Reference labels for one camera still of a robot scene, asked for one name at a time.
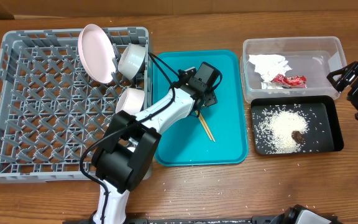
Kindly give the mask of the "red snack wrapper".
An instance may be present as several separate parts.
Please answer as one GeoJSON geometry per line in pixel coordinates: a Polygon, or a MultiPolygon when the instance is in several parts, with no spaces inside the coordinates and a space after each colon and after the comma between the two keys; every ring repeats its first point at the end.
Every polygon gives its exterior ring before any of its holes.
{"type": "Polygon", "coordinates": [[[306,88],[306,78],[304,76],[295,75],[286,77],[285,75],[278,74],[272,82],[284,88],[306,88]]]}

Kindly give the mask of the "white napkin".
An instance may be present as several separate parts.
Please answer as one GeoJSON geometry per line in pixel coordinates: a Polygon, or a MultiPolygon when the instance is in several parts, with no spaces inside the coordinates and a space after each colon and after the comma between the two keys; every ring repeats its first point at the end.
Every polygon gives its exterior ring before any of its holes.
{"type": "Polygon", "coordinates": [[[286,58],[277,54],[249,55],[249,62],[255,66],[254,72],[260,75],[262,89],[283,89],[273,79],[292,70],[286,58]]]}

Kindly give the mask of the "pink bowl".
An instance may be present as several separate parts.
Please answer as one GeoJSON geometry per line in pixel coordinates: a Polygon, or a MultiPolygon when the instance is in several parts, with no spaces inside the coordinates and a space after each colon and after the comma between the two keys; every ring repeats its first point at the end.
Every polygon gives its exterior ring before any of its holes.
{"type": "Polygon", "coordinates": [[[119,98],[115,113],[125,111],[128,114],[134,115],[140,112],[144,105],[145,92],[135,88],[128,88],[124,90],[119,98]]]}

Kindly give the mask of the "white rice pile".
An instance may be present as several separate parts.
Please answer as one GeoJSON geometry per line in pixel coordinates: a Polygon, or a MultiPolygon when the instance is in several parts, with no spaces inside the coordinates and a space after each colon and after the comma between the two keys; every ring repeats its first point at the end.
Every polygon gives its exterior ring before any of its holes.
{"type": "Polygon", "coordinates": [[[311,110],[300,104],[253,106],[252,128],[259,154],[306,153],[306,135],[311,128],[311,110]],[[305,141],[297,144],[291,137],[299,131],[305,141]]]}

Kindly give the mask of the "grey bowl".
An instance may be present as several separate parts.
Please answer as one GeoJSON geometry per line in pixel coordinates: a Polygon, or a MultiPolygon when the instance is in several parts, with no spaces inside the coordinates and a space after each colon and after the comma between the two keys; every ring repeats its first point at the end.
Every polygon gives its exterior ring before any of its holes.
{"type": "Polygon", "coordinates": [[[145,47],[137,44],[129,44],[122,53],[118,63],[119,72],[127,79],[133,79],[142,67],[145,55],[145,47]]]}

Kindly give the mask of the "large white plate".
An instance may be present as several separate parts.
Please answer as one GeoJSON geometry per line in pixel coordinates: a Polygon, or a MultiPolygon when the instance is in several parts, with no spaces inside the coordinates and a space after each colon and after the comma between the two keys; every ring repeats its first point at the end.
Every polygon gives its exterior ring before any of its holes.
{"type": "Polygon", "coordinates": [[[105,31],[95,24],[88,24],[78,37],[78,55],[86,73],[99,83],[112,82],[116,71],[112,43],[105,31]]]}

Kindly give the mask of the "brown food scrap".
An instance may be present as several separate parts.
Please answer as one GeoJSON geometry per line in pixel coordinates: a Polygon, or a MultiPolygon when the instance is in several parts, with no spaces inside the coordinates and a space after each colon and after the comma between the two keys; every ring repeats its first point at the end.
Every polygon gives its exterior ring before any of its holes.
{"type": "Polygon", "coordinates": [[[299,131],[293,131],[291,137],[297,144],[301,144],[305,141],[303,135],[299,131]]]}

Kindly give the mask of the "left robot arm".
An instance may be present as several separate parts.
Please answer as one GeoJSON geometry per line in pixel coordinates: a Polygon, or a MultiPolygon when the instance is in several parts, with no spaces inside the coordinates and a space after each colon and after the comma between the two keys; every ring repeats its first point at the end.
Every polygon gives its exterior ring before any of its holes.
{"type": "Polygon", "coordinates": [[[117,112],[103,138],[93,146],[94,179],[100,185],[93,223],[124,223],[126,203],[146,176],[162,134],[192,112],[216,104],[222,73],[207,63],[179,71],[161,100],[131,115],[117,112]]]}

